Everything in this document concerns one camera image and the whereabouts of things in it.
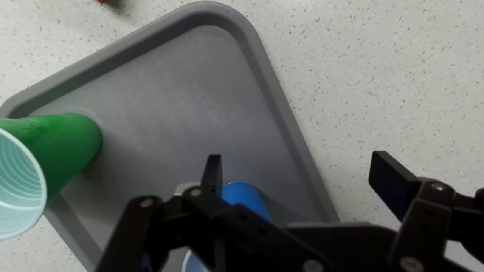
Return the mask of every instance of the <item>white countertop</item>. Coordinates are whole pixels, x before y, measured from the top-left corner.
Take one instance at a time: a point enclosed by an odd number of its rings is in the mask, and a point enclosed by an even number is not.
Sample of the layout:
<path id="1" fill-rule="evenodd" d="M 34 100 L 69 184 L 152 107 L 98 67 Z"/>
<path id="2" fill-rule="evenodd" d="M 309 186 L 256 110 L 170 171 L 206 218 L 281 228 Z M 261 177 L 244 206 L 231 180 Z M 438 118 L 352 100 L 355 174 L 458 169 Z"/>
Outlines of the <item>white countertop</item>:
<path id="1" fill-rule="evenodd" d="M 190 3 L 5 0 L 0 101 Z M 484 183 L 484 2 L 225 0 L 255 24 L 344 221 L 399 227 L 368 186 L 374 150 L 464 194 Z M 461 263 L 483 271 L 461 248 Z M 81 272 L 43 219 L 0 271 Z"/>

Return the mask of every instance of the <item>screw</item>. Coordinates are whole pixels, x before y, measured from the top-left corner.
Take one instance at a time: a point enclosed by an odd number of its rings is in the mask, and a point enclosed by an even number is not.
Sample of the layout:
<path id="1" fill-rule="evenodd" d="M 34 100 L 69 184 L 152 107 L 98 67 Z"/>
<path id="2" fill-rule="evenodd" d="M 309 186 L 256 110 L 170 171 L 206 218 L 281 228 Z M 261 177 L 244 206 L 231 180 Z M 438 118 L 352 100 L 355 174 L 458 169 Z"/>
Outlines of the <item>screw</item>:
<path id="1" fill-rule="evenodd" d="M 149 209 L 149 207 L 152 207 L 153 204 L 155 204 L 153 198 L 146 198 L 146 200 L 141 201 L 140 206 L 141 206 L 143 209 Z"/>
<path id="2" fill-rule="evenodd" d="M 193 192 L 191 192 L 191 197 L 193 198 L 197 198 L 197 197 L 200 197 L 202 195 L 202 190 L 200 189 L 194 189 Z"/>
<path id="3" fill-rule="evenodd" d="M 311 258 L 303 263 L 303 271 L 305 272 L 324 272 L 324 268 L 318 260 Z"/>
<path id="4" fill-rule="evenodd" d="M 448 190 L 448 186 L 444 184 L 444 183 L 433 183 L 432 187 L 439 190 L 439 192 L 447 192 Z"/>
<path id="5" fill-rule="evenodd" d="M 406 272 L 426 272 L 424 265 L 418 258 L 409 255 L 400 260 L 400 266 Z"/>

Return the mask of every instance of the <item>tray rim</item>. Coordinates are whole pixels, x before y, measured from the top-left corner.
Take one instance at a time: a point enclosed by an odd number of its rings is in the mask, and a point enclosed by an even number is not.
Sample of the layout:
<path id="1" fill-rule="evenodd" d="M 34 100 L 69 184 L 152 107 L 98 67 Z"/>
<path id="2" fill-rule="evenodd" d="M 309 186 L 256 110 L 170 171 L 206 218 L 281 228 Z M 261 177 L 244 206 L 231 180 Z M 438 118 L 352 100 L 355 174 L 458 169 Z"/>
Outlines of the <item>tray rim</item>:
<path id="1" fill-rule="evenodd" d="M 255 77 L 258 79 L 259 85 L 264 85 L 262 89 L 265 89 L 265 98 L 271 107 L 271 113 L 276 116 L 276 122 L 279 129 L 282 130 L 282 135 L 285 136 L 285 142 L 294 156 L 294 160 L 297 162 L 297 168 L 302 171 L 303 175 L 308 175 L 308 180 L 312 187 L 315 187 L 317 200 L 320 201 L 321 209 L 320 213 L 326 215 L 330 222 L 338 222 L 338 213 L 333 206 L 330 192 L 326 189 L 327 183 L 320 174 L 320 169 L 314 160 L 314 156 L 303 138 L 303 133 L 297 124 L 297 119 L 291 110 L 291 106 L 287 100 L 287 95 L 281 86 L 281 82 L 273 70 L 273 65 L 268 59 L 268 54 L 264 48 L 264 44 L 253 27 L 253 24 L 237 9 L 216 2 L 199 2 L 199 3 L 190 3 L 179 9 L 175 9 L 173 12 L 161 17 L 160 20 L 141 27 L 140 30 L 135 30 L 134 33 L 119 39 L 117 42 L 96 51 L 95 54 L 73 64 L 72 67 L 64 68 L 63 71 L 48 77 L 46 80 L 42 80 L 40 83 L 16 94 L 14 97 L 8 98 L 0 106 L 0 116 L 5 118 L 22 118 L 34 112 L 39 106 L 48 104 L 43 101 L 52 101 L 49 98 L 52 91 L 63 89 L 64 85 L 72 85 L 73 80 L 76 83 L 78 77 L 87 77 L 88 80 L 78 82 L 79 86 L 82 86 L 85 82 L 90 82 L 96 77 L 101 77 L 105 73 L 110 73 L 113 68 L 120 67 L 138 56 L 129 58 L 126 61 L 117 62 L 114 67 L 107 68 L 107 71 L 96 71 L 93 73 L 93 68 L 107 64 L 110 61 L 114 61 L 119 58 L 125 50 L 140 45 L 140 42 L 157 36 L 161 32 L 169 32 L 170 29 L 176 27 L 181 23 L 185 21 L 196 21 L 194 27 L 197 26 L 216 26 L 222 27 L 226 32 L 229 32 L 232 36 L 237 38 L 240 47 L 243 48 L 246 59 L 250 62 Z M 70 206 L 66 203 L 64 197 L 61 195 L 55 201 L 57 210 L 64 210 L 66 213 L 70 212 Z M 90 248 L 90 252 L 84 251 L 81 243 L 72 237 L 72 228 L 76 228 L 76 224 L 67 224 L 72 221 L 72 216 L 69 221 L 64 219 L 63 215 L 58 215 L 52 212 L 52 206 L 46 210 L 46 218 L 52 222 L 54 228 L 60 233 L 60 236 L 66 240 L 66 243 L 70 246 L 70 249 L 75 252 L 75 255 L 81 260 L 81 263 L 88 269 L 93 271 L 96 268 L 96 263 L 93 260 L 96 255 L 102 252 L 102 249 L 96 245 L 93 237 L 84 231 L 79 230 L 76 234 L 81 233 L 84 236 L 82 240 L 85 240 Z"/>

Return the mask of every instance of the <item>green cup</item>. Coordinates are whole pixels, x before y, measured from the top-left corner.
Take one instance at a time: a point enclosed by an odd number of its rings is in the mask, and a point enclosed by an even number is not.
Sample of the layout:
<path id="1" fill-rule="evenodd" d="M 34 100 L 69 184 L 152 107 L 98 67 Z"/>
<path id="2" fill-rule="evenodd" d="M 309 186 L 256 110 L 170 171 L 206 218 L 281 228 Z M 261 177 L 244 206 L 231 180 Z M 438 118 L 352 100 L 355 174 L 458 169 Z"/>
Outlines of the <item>green cup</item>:
<path id="1" fill-rule="evenodd" d="M 102 144 L 99 126 L 78 113 L 0 119 L 0 239 L 32 228 Z"/>

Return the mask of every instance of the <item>black metal bracket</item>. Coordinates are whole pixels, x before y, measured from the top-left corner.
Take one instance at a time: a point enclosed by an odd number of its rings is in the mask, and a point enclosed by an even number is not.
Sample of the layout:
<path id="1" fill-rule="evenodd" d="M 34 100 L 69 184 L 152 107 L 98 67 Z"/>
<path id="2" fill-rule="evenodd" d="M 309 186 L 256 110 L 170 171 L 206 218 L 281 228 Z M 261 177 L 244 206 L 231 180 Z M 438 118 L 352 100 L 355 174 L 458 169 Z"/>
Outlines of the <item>black metal bracket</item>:
<path id="1" fill-rule="evenodd" d="M 135 198 L 105 251 L 99 272 L 161 271 L 170 251 L 190 246 L 212 271 L 467 271 L 444 257 L 448 239 L 483 260 L 484 192 L 476 198 L 418 178 L 388 153 L 374 153 L 370 181 L 403 221 L 399 233 L 359 224 L 284 228 L 220 198 L 222 156 L 211 156 L 200 186 L 164 203 Z"/>

